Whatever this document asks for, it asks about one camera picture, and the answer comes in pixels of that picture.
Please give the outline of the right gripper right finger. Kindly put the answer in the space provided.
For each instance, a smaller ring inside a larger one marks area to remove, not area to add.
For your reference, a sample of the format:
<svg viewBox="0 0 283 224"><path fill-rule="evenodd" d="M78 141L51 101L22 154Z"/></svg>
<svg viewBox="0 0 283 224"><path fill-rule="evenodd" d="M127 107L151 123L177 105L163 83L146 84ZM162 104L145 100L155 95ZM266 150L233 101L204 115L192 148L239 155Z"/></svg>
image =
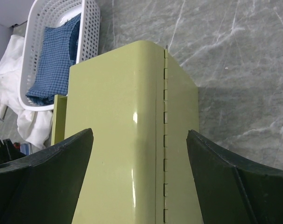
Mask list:
<svg viewBox="0 0 283 224"><path fill-rule="evenodd" d="M186 142L205 224L283 224L283 170L246 159L194 130Z"/></svg>

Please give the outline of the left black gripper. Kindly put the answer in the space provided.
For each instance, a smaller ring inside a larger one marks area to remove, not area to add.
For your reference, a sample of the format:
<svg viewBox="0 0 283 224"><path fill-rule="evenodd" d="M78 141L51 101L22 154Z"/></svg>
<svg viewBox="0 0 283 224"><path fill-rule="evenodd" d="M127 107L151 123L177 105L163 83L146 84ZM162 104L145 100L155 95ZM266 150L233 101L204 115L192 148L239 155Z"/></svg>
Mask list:
<svg viewBox="0 0 283 224"><path fill-rule="evenodd" d="M24 157L19 149L17 149L10 139L0 140L0 164L17 160Z"/></svg>

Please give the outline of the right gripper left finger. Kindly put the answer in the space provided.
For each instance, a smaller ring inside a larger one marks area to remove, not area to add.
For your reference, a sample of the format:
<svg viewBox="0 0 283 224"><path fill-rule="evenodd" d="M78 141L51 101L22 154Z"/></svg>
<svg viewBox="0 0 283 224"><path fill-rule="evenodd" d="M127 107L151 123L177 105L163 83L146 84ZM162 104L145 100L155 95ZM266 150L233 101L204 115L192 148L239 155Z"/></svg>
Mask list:
<svg viewBox="0 0 283 224"><path fill-rule="evenodd" d="M0 165L0 224L70 224L92 152L90 128Z"/></svg>

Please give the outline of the white cloth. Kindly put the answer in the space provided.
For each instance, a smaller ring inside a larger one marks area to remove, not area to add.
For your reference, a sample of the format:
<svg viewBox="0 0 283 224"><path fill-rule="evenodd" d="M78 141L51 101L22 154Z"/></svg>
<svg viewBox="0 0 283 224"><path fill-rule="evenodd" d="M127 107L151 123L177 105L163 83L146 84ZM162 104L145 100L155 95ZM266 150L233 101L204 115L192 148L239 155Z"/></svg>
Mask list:
<svg viewBox="0 0 283 224"><path fill-rule="evenodd" d="M19 102L23 46L24 37L11 35L0 61L0 118L9 107L17 115L16 126L20 137L41 150L50 136L53 113L25 110Z"/></svg>

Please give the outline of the olive green metal drawer box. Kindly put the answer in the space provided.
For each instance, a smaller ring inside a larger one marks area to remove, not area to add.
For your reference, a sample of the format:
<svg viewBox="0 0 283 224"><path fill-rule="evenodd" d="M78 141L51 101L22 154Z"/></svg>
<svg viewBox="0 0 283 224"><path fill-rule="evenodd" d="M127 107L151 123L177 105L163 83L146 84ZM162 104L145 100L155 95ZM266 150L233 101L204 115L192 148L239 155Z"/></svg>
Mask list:
<svg viewBox="0 0 283 224"><path fill-rule="evenodd" d="M200 224L188 158L198 89L179 63L136 41L71 67L65 137L91 128L75 224Z"/></svg>

